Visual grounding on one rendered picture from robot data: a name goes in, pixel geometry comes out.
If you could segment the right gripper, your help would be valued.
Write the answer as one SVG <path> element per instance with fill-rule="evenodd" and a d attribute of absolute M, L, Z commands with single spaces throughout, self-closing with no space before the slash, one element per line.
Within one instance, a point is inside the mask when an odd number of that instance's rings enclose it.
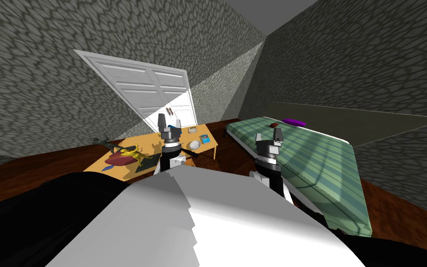
<path fill-rule="evenodd" d="M 262 140 L 260 133 L 256 134 L 257 155 L 265 158 L 276 159 L 282 146 L 283 133 L 281 128 L 273 129 L 273 140 Z"/>

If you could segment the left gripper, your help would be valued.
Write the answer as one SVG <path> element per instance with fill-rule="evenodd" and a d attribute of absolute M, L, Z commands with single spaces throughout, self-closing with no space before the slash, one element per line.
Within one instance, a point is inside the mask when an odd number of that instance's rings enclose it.
<path fill-rule="evenodd" d="M 182 126 L 179 119 L 176 119 L 175 127 L 167 127 L 165 114 L 158 114 L 158 128 L 161 133 L 161 139 L 167 143 L 178 143 L 182 134 Z"/>

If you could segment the yellow wooden table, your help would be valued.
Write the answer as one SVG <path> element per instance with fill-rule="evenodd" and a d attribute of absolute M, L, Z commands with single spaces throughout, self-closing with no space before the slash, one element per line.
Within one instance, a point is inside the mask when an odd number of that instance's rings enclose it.
<path fill-rule="evenodd" d="M 194 150 L 195 153 L 202 153 L 213 149 L 213 152 L 216 153 L 218 143 L 214 139 L 213 135 L 207 128 L 205 124 L 195 126 L 197 132 L 189 133 L 188 127 L 182 128 L 182 134 L 180 136 L 180 144 L 183 149 L 189 150 L 189 144 L 195 140 L 202 141 L 201 136 L 207 135 L 210 139 L 209 143 L 201 143 L 201 146 Z M 164 141 L 161 139 L 160 133 L 151 133 L 146 135 L 134 136 L 126 138 L 120 142 L 120 146 L 127 147 L 136 145 L 139 147 L 139 152 L 145 155 L 153 155 L 161 152 L 161 147 L 164 145 Z M 116 178 L 121 181 L 134 180 L 136 177 L 147 174 L 155 170 L 155 166 L 148 168 L 142 171 L 137 171 L 139 164 L 133 163 L 127 166 L 115 166 L 109 170 L 104 170 L 108 167 L 108 164 L 105 163 L 105 160 L 109 158 L 111 153 L 107 152 L 100 159 L 95 161 L 91 166 L 89 166 L 85 171 L 86 172 L 100 172 L 108 176 Z"/>

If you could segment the dark flat tray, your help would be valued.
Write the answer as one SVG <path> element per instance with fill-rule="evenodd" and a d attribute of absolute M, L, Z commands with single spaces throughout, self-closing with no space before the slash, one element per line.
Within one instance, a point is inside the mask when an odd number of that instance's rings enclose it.
<path fill-rule="evenodd" d="M 136 169 L 136 173 L 156 167 L 161 155 L 162 155 L 161 153 L 158 153 L 158 154 L 152 155 L 150 158 L 142 158 L 140 164 Z"/>

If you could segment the white panelled door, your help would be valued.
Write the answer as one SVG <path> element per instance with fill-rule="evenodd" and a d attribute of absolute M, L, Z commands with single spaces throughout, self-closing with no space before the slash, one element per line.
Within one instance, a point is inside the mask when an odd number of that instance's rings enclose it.
<path fill-rule="evenodd" d="M 197 125 L 186 70 L 76 50 L 76 53 L 149 126 L 158 131 L 158 114 L 167 125 Z M 169 115 L 171 108 L 174 115 Z"/>

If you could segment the yellow figurine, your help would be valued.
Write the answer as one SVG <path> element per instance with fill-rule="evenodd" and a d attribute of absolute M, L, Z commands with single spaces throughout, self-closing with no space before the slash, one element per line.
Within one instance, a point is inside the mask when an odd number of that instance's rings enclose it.
<path fill-rule="evenodd" d="M 139 163 L 139 166 L 142 166 L 143 159 L 151 159 L 152 156 L 145 155 L 139 152 L 139 148 L 134 146 L 134 149 L 130 150 L 128 148 L 122 148 L 119 150 L 121 152 L 121 156 L 129 156 L 136 159 Z"/>

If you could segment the green striped bed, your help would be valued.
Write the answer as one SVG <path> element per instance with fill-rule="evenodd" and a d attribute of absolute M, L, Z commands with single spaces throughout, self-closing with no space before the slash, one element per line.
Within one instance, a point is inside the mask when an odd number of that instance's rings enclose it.
<path fill-rule="evenodd" d="M 277 121 L 282 176 L 322 213 L 329 228 L 371 237 L 354 150 L 349 142 Z"/>

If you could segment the dark red cushion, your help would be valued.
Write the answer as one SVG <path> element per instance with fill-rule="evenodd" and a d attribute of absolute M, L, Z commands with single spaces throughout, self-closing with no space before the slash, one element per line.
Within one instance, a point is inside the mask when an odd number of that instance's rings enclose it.
<path fill-rule="evenodd" d="M 132 156 L 110 155 L 105 163 L 113 166 L 126 166 L 137 162 L 137 159 Z"/>

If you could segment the dark green figurine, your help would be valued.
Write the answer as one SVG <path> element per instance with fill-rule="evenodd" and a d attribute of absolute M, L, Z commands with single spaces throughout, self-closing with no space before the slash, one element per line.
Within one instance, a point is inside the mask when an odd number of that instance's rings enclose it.
<path fill-rule="evenodd" d="M 109 142 L 108 140 L 109 140 L 109 138 L 107 135 L 105 135 L 105 139 L 103 139 L 103 140 L 99 140 L 98 138 L 91 138 L 92 144 L 104 146 L 104 147 L 108 148 L 112 154 L 115 153 L 115 148 L 118 148 L 119 150 L 122 149 L 122 147 L 120 147 L 116 144 L 113 144 L 112 142 Z"/>

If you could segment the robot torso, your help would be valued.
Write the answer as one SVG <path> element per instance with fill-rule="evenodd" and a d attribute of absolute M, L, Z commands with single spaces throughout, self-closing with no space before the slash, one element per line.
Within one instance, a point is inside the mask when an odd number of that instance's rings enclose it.
<path fill-rule="evenodd" d="M 129 185 L 47 267 L 365 267 L 255 178 L 177 166 Z"/>

